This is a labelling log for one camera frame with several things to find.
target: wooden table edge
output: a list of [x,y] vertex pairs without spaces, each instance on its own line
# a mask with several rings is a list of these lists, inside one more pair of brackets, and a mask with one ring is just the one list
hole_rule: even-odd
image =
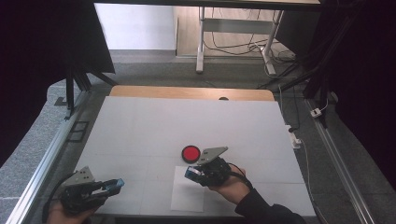
[[124,86],[111,89],[109,96],[148,97],[173,99],[218,100],[226,97],[233,101],[274,101],[274,95],[268,90],[215,89],[192,87],[157,87],[157,86]]

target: table leg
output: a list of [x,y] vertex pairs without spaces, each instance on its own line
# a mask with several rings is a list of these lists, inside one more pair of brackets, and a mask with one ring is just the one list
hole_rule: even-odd
[[199,33],[199,45],[197,52],[197,67],[196,73],[201,74],[204,72],[204,20],[205,20],[205,8],[199,7],[199,23],[200,23],[200,33]]
[[279,22],[280,22],[280,18],[282,17],[282,13],[283,13],[283,11],[278,11],[277,16],[276,16],[276,18],[274,20],[274,23],[273,23],[273,27],[272,27],[271,33],[268,36],[268,42],[265,45],[265,48],[261,48],[262,57],[264,58],[264,61],[265,61],[265,67],[267,68],[268,75],[270,75],[270,76],[274,76],[276,74],[276,71],[275,71],[274,66],[273,66],[273,64],[271,62],[271,58],[270,58],[270,54],[269,53],[270,53],[271,46],[272,46],[274,38],[275,38],[275,34],[276,34],[276,30],[277,30],[277,27],[278,27]]

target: aluminum rail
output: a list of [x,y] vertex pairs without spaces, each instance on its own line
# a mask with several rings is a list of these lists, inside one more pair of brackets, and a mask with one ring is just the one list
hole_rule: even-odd
[[[309,104],[308,100],[305,100],[305,104],[309,111],[314,108]],[[350,175],[346,164],[339,152],[337,146],[332,140],[332,136],[328,129],[323,128],[323,125],[320,123],[318,119],[314,119],[315,125],[318,129],[318,133],[329,153],[330,158],[332,159],[332,164],[335,167],[335,170],[338,173],[338,176],[341,179],[341,182],[344,185],[346,192],[350,197],[350,201],[352,202],[356,213],[361,220],[362,224],[375,224],[374,218],[370,213],[369,207],[367,206],[366,201],[364,201],[361,192],[356,186],[355,182]]]
[[52,166],[59,152],[61,151],[67,135],[69,134],[70,130],[73,127],[73,124],[83,111],[83,108],[85,107],[88,98],[89,93],[86,91],[82,91],[76,101],[76,110],[74,114],[70,117],[70,119],[65,119],[61,122],[58,132],[55,134],[52,142],[49,144],[49,148],[44,154],[41,162],[38,164],[35,173],[32,175],[32,178],[30,179],[25,190],[23,191],[23,194],[15,205],[14,210],[12,210],[12,213],[9,216],[6,224],[21,224],[26,219],[29,210],[35,200],[35,197],[39,192],[40,188],[42,187],[42,184],[45,181],[47,174],[50,171],[50,167]]

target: metal frame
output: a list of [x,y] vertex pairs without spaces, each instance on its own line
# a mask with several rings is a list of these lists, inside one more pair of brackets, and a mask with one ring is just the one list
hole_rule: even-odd
[[244,21],[213,18],[206,19],[205,7],[199,7],[199,10],[200,34],[195,69],[197,74],[202,74],[204,72],[204,32],[268,35],[267,44],[265,48],[261,48],[261,54],[265,61],[268,75],[274,76],[276,74],[269,52],[283,11],[278,12],[274,21]]
[[35,169],[35,173],[32,175],[32,178],[27,184],[26,189],[23,191],[23,194],[21,195],[20,199],[12,210],[12,213],[9,216],[6,224],[20,224],[26,219],[31,205],[33,204],[37,193],[42,187],[42,184],[50,171],[50,167],[54,163],[59,152],[61,151],[64,141],[66,140],[67,135],[73,127],[74,122],[82,113],[85,104],[88,102],[88,98],[89,93],[86,91],[82,91],[79,94],[76,101],[75,112],[70,117],[70,119],[65,119],[61,122],[58,132],[52,139],[52,142],[50,143],[49,148],[44,154],[43,159],[38,164],[38,167]]
[[[305,100],[305,105],[309,111],[314,109],[308,100]],[[339,152],[337,146],[332,140],[332,136],[329,130],[325,129],[318,119],[314,119],[314,122],[318,129],[318,133],[329,153],[329,156],[332,159],[332,164],[334,165],[334,168],[337,171],[338,176],[340,177],[341,182],[343,183],[344,188],[348,193],[353,206],[355,207],[356,213],[361,220],[361,223],[375,224],[369,207],[367,206],[367,203],[366,201],[364,201],[361,192],[353,181],[353,178],[350,175],[346,164],[344,163],[341,153]]]

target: white wall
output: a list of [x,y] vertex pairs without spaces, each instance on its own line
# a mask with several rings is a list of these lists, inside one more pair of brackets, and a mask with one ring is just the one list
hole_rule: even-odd
[[109,49],[176,49],[173,7],[95,4]]

